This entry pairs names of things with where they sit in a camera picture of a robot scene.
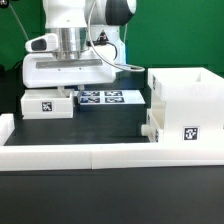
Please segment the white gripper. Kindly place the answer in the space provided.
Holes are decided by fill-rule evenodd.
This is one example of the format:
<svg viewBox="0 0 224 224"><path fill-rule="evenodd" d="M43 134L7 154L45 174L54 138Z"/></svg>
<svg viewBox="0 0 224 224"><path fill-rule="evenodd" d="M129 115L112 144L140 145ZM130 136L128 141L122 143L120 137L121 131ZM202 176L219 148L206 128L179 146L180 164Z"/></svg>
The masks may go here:
<svg viewBox="0 0 224 224"><path fill-rule="evenodd" d="M27 88L58 87L63 98L70 91L61 86L78 86L77 99L80 99L84 85L112 83L115 69L103 62L93 50L81 54L80 59L57 60L53 53L30 53L23 61L23 83Z"/></svg>

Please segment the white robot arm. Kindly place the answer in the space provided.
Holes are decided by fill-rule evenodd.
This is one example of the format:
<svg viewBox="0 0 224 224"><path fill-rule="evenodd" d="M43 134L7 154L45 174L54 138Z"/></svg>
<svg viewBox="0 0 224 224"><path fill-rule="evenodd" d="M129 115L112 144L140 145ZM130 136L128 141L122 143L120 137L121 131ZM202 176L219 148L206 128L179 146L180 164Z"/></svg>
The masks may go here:
<svg viewBox="0 0 224 224"><path fill-rule="evenodd" d="M136 0L43 0L46 33L25 44L23 83L29 89L63 89L112 83L125 63L119 28Z"/></svg>

